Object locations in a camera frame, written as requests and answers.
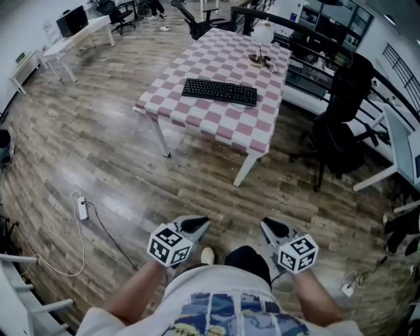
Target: pink and white checkered tablecloth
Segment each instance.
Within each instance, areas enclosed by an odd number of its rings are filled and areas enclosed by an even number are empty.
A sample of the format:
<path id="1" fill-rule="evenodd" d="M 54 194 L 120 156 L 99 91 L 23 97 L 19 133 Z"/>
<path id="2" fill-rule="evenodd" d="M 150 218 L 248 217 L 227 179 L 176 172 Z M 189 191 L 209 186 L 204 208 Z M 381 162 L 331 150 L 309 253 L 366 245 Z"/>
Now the pink and white checkered tablecloth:
<path id="1" fill-rule="evenodd" d="M 259 45 L 249 36 L 211 29 L 152 83 L 135 108 L 154 120 L 170 119 L 175 125 L 199 131 L 248 154 L 266 154 L 291 52 L 274 44 L 262 44 L 262 54 L 278 65 L 278 73 L 274 74 L 248 63 L 247 55 L 257 53 Z M 242 108 L 228 102 L 181 96 L 186 78 L 233 81 L 254 87 L 257 106 Z"/>

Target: keyboard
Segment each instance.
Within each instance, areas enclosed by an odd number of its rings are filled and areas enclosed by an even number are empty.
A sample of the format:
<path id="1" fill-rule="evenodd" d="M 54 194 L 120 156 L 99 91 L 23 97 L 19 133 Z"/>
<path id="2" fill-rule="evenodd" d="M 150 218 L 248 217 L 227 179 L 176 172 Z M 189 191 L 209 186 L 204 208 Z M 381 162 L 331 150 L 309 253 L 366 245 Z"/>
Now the keyboard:
<path id="1" fill-rule="evenodd" d="M 187 78 L 182 95 L 233 102 L 246 106 L 257 105 L 257 89 L 221 81 Z"/>

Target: electrical outlet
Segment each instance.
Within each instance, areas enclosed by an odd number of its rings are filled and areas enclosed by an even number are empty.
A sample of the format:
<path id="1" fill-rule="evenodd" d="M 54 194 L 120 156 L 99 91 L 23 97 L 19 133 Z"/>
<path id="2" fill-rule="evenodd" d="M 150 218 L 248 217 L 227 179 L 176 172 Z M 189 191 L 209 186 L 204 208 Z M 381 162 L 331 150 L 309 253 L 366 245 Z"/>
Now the electrical outlet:
<path id="1" fill-rule="evenodd" d="M 79 210 L 79 218 L 82 221 L 89 218 L 89 215 L 87 213 L 86 199 L 84 197 L 80 197 L 77 199 L 77 210 Z"/>
<path id="2" fill-rule="evenodd" d="M 347 296 L 347 297 L 351 297 L 354 293 L 354 287 L 353 285 L 348 285 L 347 283 L 345 283 L 344 285 L 341 286 L 340 290 Z"/>

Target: white shirt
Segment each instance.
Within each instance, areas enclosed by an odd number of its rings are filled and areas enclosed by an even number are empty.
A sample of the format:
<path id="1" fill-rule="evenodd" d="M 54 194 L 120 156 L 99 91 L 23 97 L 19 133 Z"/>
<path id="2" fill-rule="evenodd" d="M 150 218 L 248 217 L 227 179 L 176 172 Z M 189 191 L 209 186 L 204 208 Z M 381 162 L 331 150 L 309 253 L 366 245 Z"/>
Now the white shirt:
<path id="1" fill-rule="evenodd" d="M 76 336 L 362 336 L 353 321 L 321 328 L 284 312 L 260 277 L 231 266 L 202 266 L 168 286 L 149 317 L 126 327 L 91 308 Z"/>

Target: white shoe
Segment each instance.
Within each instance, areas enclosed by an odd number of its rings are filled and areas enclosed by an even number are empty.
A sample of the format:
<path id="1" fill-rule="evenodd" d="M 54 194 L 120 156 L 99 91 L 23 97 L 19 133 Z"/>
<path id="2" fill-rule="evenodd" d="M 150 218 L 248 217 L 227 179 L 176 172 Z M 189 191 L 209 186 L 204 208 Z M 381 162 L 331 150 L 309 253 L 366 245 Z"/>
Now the white shoe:
<path id="1" fill-rule="evenodd" d="M 215 252 L 211 247 L 204 247 L 201 252 L 201 263 L 209 265 L 215 264 Z"/>

